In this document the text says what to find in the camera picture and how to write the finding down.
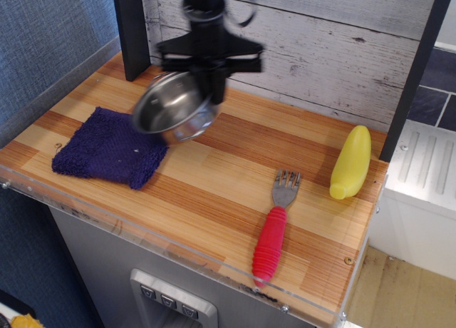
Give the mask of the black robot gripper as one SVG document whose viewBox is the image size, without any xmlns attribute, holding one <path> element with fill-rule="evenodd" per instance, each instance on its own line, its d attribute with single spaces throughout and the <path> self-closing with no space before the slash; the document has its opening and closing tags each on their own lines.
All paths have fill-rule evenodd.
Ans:
<svg viewBox="0 0 456 328">
<path fill-rule="evenodd" d="M 224 25 L 223 8 L 200 11 L 186 6 L 184 15 L 190 31 L 156 45 L 162 69 L 210 73 L 211 102 L 219 105 L 224 100 L 227 76 L 262 71 L 263 46 L 230 33 Z"/>
</svg>

